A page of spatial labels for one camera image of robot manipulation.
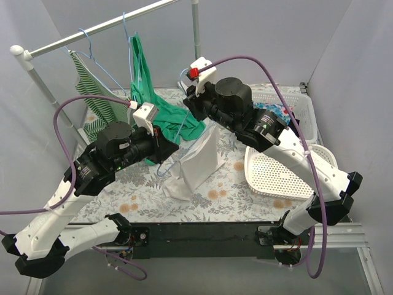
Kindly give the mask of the white tank top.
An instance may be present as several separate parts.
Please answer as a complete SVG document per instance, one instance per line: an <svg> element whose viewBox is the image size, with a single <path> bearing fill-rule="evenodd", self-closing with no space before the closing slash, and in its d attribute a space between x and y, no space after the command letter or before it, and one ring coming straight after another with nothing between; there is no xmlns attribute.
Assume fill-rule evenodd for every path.
<svg viewBox="0 0 393 295"><path fill-rule="evenodd" d="M198 189L223 164L218 152L219 128L204 132L185 156L170 168L171 177L163 185L165 197L190 201Z"/></svg>

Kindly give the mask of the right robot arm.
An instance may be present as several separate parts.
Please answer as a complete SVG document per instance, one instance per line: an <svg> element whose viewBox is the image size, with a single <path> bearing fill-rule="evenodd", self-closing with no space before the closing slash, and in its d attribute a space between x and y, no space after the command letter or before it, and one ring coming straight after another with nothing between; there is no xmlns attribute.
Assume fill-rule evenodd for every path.
<svg viewBox="0 0 393 295"><path fill-rule="evenodd" d="M284 120L272 111L254 107L248 85L228 77L216 84L205 83L203 93L191 85L186 95L183 102L196 120L217 122L238 141L277 160L312 188L314 193L307 201L284 213L272 231L274 237L289 245L315 224L334 226L349 213L362 175L343 172L307 150L299 133Z"/></svg>

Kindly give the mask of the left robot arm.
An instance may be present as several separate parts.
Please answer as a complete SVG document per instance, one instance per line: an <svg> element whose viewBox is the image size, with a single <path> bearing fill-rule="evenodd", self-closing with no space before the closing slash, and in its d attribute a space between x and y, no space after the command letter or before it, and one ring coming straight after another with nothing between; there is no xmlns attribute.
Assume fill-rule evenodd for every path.
<svg viewBox="0 0 393 295"><path fill-rule="evenodd" d="M152 133L144 127L132 131L125 122L113 122L101 130L96 141L74 161L76 184L71 184L71 170L67 170L45 211L19 233L7 234L2 239L5 250L17 256L18 272L27 277L46 278L70 257L96 245L133 244L135 231L120 213L107 214L102 221L78 230L66 232L65 227L115 181L118 171L144 159L162 163L178 149L157 125Z"/></svg>

